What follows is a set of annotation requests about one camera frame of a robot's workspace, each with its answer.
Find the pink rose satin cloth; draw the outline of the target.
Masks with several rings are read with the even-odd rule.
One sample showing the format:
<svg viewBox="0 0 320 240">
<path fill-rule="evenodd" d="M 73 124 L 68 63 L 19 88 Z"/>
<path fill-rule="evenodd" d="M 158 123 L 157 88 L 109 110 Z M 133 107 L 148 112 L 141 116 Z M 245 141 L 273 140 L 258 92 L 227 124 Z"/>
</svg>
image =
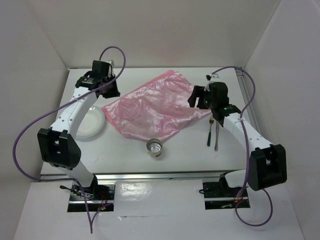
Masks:
<svg viewBox="0 0 320 240">
<path fill-rule="evenodd" d="M 180 72 L 169 70 L 105 105 L 102 110 L 109 123 L 124 137 L 165 142 L 185 125 L 211 113 L 189 106 L 193 88 Z"/>
</svg>

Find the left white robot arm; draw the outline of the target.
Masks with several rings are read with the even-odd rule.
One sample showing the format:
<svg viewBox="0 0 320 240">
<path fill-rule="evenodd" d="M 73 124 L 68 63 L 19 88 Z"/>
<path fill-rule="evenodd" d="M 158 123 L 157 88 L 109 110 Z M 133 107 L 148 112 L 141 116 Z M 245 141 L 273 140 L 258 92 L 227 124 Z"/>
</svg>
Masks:
<svg viewBox="0 0 320 240">
<path fill-rule="evenodd" d="M 115 77 L 112 60 L 93 61 L 92 69 L 75 83 L 70 105 L 49 128 L 37 133 L 42 160 L 74 179 L 75 189 L 88 200 L 107 188 L 99 185 L 97 177 L 81 162 L 82 153 L 75 138 L 85 115 L 100 96 L 120 96 Z"/>
</svg>

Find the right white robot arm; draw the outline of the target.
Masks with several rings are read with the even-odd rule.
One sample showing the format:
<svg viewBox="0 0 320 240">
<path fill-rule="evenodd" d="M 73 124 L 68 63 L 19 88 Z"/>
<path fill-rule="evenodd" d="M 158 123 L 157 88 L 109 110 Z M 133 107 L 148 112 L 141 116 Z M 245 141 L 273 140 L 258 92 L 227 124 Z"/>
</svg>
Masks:
<svg viewBox="0 0 320 240">
<path fill-rule="evenodd" d="M 194 86 L 187 102 L 191 108 L 210 110 L 213 119 L 244 147 L 246 168 L 241 191 L 244 191 L 246 186 L 259 191 L 287 181 L 285 148 L 265 139 L 243 117 L 240 109 L 230 104 L 228 87 L 224 82 Z"/>
</svg>

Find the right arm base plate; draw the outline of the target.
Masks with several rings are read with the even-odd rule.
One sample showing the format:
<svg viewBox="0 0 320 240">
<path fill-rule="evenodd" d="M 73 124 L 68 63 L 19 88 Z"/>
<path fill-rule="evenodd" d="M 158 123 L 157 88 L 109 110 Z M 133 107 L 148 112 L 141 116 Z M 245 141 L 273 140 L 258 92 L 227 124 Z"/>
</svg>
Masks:
<svg viewBox="0 0 320 240">
<path fill-rule="evenodd" d="M 237 198 L 237 193 L 241 187 L 230 187 L 221 174 L 217 181 L 205 181 L 202 183 L 202 189 L 198 192 L 204 197 L 206 210 L 224 210 L 238 208 L 250 208 L 248 192 L 245 190 L 241 198 Z"/>
</svg>

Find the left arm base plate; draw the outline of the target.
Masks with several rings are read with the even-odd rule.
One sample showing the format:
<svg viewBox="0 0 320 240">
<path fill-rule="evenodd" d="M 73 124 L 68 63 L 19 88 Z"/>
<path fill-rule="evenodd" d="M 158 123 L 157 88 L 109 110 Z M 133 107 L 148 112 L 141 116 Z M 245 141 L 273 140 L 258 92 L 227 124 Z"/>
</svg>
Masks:
<svg viewBox="0 0 320 240">
<path fill-rule="evenodd" d="M 102 181 L 99 185 L 103 187 L 101 187 L 97 193 L 85 194 L 89 212 L 96 212 L 98 209 L 101 209 L 102 212 L 113 212 L 116 183 L 112 181 Z M 71 187 L 60 185 L 59 188 L 69 191 L 70 193 L 67 208 L 68 213 L 81 213 L 86 211 L 84 195 L 78 185 L 72 184 Z"/>
</svg>

